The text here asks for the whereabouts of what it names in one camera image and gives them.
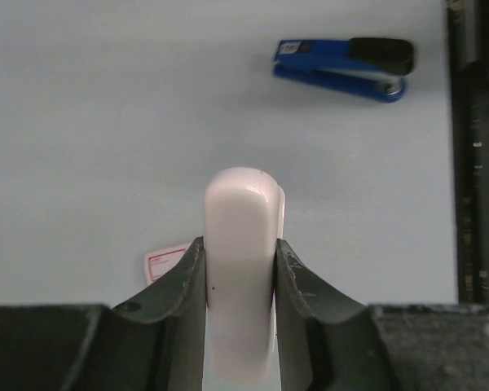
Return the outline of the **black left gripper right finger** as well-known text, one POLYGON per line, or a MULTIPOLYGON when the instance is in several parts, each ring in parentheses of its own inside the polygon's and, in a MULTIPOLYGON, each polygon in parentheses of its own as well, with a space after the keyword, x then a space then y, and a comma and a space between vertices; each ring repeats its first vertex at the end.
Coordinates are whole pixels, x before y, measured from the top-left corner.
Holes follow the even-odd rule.
POLYGON ((489 305, 362 305, 275 255, 284 390, 489 390, 489 305))

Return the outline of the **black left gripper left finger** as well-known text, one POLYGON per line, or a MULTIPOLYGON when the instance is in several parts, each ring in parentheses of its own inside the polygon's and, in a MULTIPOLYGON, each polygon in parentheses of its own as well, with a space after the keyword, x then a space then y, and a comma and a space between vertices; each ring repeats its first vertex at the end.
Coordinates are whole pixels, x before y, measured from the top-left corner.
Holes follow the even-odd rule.
POLYGON ((0 305, 0 390, 199 390, 205 251, 106 305, 0 305))

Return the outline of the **blue and black stapler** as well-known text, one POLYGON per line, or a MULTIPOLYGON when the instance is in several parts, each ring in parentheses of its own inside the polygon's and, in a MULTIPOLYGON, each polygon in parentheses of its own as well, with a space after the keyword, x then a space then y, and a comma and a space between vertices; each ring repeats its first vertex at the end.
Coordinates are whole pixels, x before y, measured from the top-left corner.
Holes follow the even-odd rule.
POLYGON ((393 103, 406 92, 415 45, 391 37, 279 41, 272 73, 284 79, 393 103))

